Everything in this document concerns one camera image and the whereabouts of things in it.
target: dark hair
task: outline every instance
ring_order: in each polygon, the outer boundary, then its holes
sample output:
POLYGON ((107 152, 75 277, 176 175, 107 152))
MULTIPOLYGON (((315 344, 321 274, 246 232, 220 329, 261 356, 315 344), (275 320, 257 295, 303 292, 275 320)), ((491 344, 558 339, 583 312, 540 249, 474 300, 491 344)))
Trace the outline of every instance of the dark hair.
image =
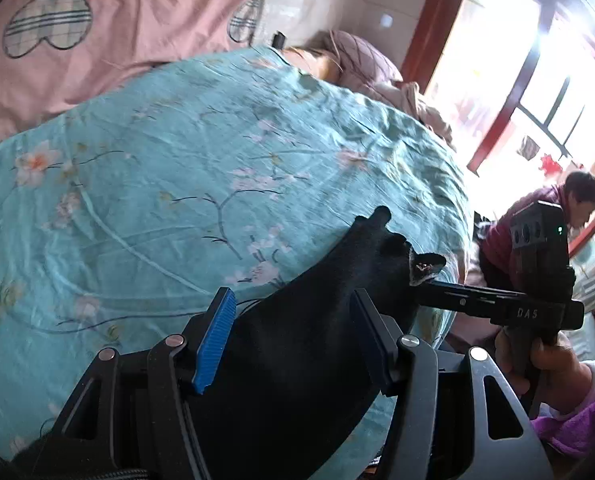
POLYGON ((574 171, 566 177, 564 192, 573 193, 578 202, 595 204, 595 177, 586 171, 574 171))

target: device handle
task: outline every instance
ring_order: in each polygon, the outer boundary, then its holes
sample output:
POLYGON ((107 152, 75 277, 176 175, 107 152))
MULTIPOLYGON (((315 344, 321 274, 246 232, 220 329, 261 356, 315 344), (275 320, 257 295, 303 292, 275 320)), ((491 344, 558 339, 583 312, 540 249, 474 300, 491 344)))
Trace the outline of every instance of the device handle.
POLYGON ((535 367, 531 361, 531 348, 533 341, 541 337, 542 341, 548 345, 554 345, 557 340, 557 333, 539 333, 526 327, 504 327, 504 333, 509 338, 511 346, 511 359, 513 361, 513 371, 529 381, 529 390, 520 397, 524 411, 532 420, 539 415, 539 405, 541 403, 540 392, 545 387, 546 375, 535 367))

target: purple pillow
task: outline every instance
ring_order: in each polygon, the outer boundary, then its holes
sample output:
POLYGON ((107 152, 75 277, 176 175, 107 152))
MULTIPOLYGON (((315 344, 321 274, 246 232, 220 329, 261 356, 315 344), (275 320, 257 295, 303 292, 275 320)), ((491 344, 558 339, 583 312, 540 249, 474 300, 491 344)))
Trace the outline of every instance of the purple pillow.
POLYGON ((391 60, 367 40, 343 30, 332 30, 325 41, 330 50, 340 53, 342 69, 357 73, 366 83, 402 80, 402 74, 391 60))

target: pink blanket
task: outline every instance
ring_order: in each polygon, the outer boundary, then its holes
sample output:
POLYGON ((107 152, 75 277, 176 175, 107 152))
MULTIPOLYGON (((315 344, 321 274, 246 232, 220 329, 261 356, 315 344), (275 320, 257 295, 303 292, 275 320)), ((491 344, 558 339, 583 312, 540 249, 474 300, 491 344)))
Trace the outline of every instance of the pink blanket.
POLYGON ((3 0, 0 141, 163 63, 247 46, 260 0, 3 0))

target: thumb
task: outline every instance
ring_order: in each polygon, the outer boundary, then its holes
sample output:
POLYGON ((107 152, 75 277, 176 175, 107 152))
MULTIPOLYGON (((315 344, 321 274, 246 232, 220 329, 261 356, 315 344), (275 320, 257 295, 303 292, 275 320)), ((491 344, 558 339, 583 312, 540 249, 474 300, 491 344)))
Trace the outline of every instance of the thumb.
POLYGON ((563 372, 573 367, 575 356, 568 346, 545 345, 538 338, 533 341, 531 348, 531 362, 539 370, 563 372))

